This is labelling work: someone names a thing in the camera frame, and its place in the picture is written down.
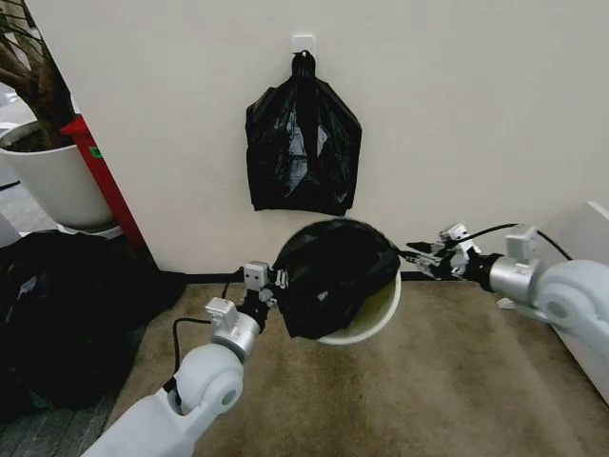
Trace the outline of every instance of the wire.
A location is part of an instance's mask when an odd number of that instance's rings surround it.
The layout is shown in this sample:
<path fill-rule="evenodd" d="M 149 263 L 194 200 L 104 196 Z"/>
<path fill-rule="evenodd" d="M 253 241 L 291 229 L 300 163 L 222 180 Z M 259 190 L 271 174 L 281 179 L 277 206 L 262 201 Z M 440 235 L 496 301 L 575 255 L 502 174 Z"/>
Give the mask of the wire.
<path fill-rule="evenodd" d="M 211 324 L 211 321 L 205 319 L 194 319 L 192 317 L 180 317 L 173 321 L 173 355 L 174 355 L 174 367 L 173 374 L 177 373 L 180 369 L 180 340 L 178 338 L 178 324 L 181 322 L 193 322 L 195 324 Z"/>
<path fill-rule="evenodd" d="M 224 288 L 224 290 L 222 291 L 222 298 L 226 298 L 226 293 L 228 292 L 228 288 L 230 287 L 230 285 L 231 285 L 231 284 L 232 284 L 232 283 L 230 283 L 230 281 L 228 281 L 228 282 L 225 284 L 225 288 Z"/>
<path fill-rule="evenodd" d="M 476 233 L 474 233 L 473 235 L 469 235 L 466 236 L 465 238 L 462 238 L 461 240 L 453 240 L 452 243 L 446 243 L 446 246 L 448 248 L 453 248 L 454 246 L 458 245 L 459 243 L 463 243 L 465 241 L 469 241 L 469 240 L 473 240 L 474 238 L 478 238 L 479 236 L 483 236 L 486 233 L 491 233 L 492 231 L 498 231 L 498 230 L 503 230 L 503 229 L 511 229 L 512 227 L 517 227 L 520 226 L 521 224 L 503 224 L 501 226 L 494 226 L 491 228 L 485 228 L 484 230 L 478 231 Z"/>
<path fill-rule="evenodd" d="M 550 243 L 558 252 L 560 252 L 562 254 L 562 256 L 567 259 L 567 260 L 573 260 L 573 257 L 571 257 L 569 254 L 567 254 L 563 248 L 561 248 L 559 246 L 559 244 L 554 241 L 552 238 L 550 238 L 548 235 L 546 235 L 545 233 L 543 233 L 541 230 L 537 230 L 537 234 L 543 238 L 545 241 L 547 241 L 548 243 Z"/>
<path fill-rule="evenodd" d="M 458 245 L 459 243 L 463 243 L 465 241 L 469 241 L 469 240 L 473 240 L 474 238 L 478 238 L 479 236 L 485 235 L 486 233 L 491 233 L 493 231 L 498 231 L 498 230 L 503 230 L 503 229 L 510 229 L 512 227 L 517 227 L 517 226 L 521 226 L 521 224 L 503 224 L 500 226 L 494 226 L 491 228 L 486 228 L 484 230 L 478 231 L 476 233 L 474 233 L 473 235 L 469 235 L 465 238 L 462 238 L 461 240 L 453 240 L 451 243 L 446 243 L 446 247 L 447 248 L 453 248 L 454 246 Z M 566 251 L 561 248 L 559 246 L 559 244 L 554 241 L 552 238 L 550 238 L 548 235 L 546 235 L 545 233 L 543 233 L 541 230 L 537 229 L 537 234 L 543 238 L 545 241 L 547 241 L 550 245 L 552 245 L 553 248 L 555 248 L 558 252 L 560 252 L 560 254 L 562 254 L 562 256 L 567 259 L 567 260 L 573 260 L 573 257 L 571 257 L 569 254 L 566 253 Z"/>

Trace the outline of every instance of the white planter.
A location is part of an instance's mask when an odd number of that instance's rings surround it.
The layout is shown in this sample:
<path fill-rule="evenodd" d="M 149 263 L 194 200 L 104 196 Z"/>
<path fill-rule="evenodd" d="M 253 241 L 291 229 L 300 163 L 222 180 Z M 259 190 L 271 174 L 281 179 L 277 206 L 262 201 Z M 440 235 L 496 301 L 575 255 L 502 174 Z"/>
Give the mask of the white planter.
<path fill-rule="evenodd" d="M 36 130 L 31 122 L 0 135 L 0 156 L 15 170 L 49 217 L 71 229 L 98 231 L 115 225 L 112 212 L 76 146 L 39 152 L 9 147 Z"/>

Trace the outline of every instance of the carpet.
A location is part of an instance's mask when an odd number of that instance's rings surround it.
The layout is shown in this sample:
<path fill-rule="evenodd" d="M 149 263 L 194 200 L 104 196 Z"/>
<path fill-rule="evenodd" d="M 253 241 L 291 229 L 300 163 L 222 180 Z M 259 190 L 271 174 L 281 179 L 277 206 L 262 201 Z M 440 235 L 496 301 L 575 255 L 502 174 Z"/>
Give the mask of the carpet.
<path fill-rule="evenodd" d="M 290 339 L 271 312 L 241 400 L 195 455 L 609 455 L 609 408 L 550 327 L 499 311 L 471 284 L 402 287 L 391 322 L 351 347 Z M 110 423 L 170 377 L 172 321 L 202 317 L 221 290 L 190 286 L 149 324 Z M 183 354 L 208 338 L 183 324 Z"/>

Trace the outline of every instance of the white robotic arm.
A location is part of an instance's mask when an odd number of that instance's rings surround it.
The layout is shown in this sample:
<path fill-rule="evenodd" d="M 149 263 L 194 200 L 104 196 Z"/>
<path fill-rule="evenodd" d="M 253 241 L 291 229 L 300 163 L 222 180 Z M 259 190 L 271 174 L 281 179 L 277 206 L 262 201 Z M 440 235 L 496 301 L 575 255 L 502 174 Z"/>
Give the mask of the white robotic arm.
<path fill-rule="evenodd" d="M 538 231 L 516 226 L 505 237 L 507 255 L 482 255 L 463 224 L 440 232 L 433 243 L 412 243 L 403 257 L 435 279 L 479 283 L 505 298 L 500 307 L 560 328 L 609 364 L 609 267 L 589 260 L 546 270 L 535 257 Z"/>
<path fill-rule="evenodd" d="M 237 403 L 243 391 L 243 363 L 274 305 L 266 287 L 268 265 L 251 262 L 244 270 L 242 305 L 222 298 L 206 305 L 213 325 L 211 344 L 189 352 L 163 387 L 128 409 L 84 456 L 192 455 L 213 421 Z"/>

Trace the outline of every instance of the black garbage bag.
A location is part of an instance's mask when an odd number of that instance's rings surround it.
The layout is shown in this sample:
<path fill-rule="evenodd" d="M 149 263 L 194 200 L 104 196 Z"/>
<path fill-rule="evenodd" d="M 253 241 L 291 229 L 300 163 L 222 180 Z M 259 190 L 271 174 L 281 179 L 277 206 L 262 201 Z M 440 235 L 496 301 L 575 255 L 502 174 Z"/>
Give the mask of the black garbage bag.
<path fill-rule="evenodd" d="M 0 248 L 0 420 L 121 386 L 134 336 L 184 286 L 120 239 L 51 230 Z"/>
<path fill-rule="evenodd" d="M 288 333 L 318 339 L 346 328 L 399 268 L 398 249 L 368 224 L 335 219 L 301 229 L 273 267 L 287 275 L 275 295 Z"/>
<path fill-rule="evenodd" d="M 292 76 L 247 109 L 247 179 L 254 209 L 344 215 L 353 205 L 362 127 L 296 53 Z"/>

